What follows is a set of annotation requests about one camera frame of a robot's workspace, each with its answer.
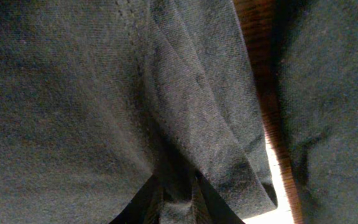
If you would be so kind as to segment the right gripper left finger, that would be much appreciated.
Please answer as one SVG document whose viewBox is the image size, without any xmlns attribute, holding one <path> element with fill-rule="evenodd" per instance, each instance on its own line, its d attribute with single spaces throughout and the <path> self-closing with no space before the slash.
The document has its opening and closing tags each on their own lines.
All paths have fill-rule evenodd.
<svg viewBox="0 0 358 224">
<path fill-rule="evenodd" d="M 109 224 L 142 224 L 150 207 L 158 179 L 152 175 L 131 199 L 125 209 Z"/>
</svg>

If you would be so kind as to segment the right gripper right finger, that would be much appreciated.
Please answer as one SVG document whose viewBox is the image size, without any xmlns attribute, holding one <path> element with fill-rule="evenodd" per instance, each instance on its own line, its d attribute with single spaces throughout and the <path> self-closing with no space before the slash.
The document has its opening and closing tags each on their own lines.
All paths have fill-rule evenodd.
<svg viewBox="0 0 358 224">
<path fill-rule="evenodd" d="M 199 171 L 195 172 L 208 213 L 215 224 L 244 224 Z"/>
</svg>

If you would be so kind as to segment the black Nike t-shirt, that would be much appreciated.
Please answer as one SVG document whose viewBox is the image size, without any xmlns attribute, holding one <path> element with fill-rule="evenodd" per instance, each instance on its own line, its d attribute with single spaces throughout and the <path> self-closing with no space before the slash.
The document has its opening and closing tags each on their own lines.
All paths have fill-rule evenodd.
<svg viewBox="0 0 358 224">
<path fill-rule="evenodd" d="M 0 223 L 110 223 L 154 175 L 143 223 L 276 209 L 232 1 L 0 0 Z"/>
</svg>

